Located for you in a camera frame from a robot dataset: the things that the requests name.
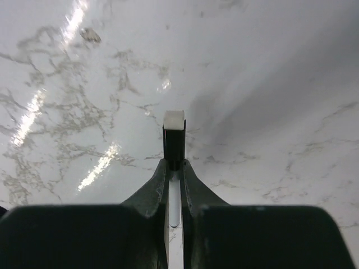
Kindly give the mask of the black cap marker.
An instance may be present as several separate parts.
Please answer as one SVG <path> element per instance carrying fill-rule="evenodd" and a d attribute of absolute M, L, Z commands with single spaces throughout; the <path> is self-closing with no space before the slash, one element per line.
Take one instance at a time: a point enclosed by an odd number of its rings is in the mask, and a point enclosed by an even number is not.
<path fill-rule="evenodd" d="M 169 225 L 181 219 L 180 167 L 185 159 L 186 120 L 183 110 L 167 110 L 163 120 L 164 159 L 169 165 Z"/>

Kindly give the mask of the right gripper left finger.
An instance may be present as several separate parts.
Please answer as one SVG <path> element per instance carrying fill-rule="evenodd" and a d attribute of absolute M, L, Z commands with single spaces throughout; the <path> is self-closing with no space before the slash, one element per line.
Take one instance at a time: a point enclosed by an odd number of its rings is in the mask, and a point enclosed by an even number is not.
<path fill-rule="evenodd" d="M 1 217 L 2 268 L 167 268 L 168 165 L 122 203 L 19 206 Z"/>

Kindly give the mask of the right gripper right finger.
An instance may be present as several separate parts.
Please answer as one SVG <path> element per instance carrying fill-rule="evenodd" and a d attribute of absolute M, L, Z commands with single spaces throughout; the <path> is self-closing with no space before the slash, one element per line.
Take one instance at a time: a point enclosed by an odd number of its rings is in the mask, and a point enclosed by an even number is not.
<path fill-rule="evenodd" d="M 354 268 L 333 218 L 316 206 L 230 205 L 180 170 L 185 268 Z"/>

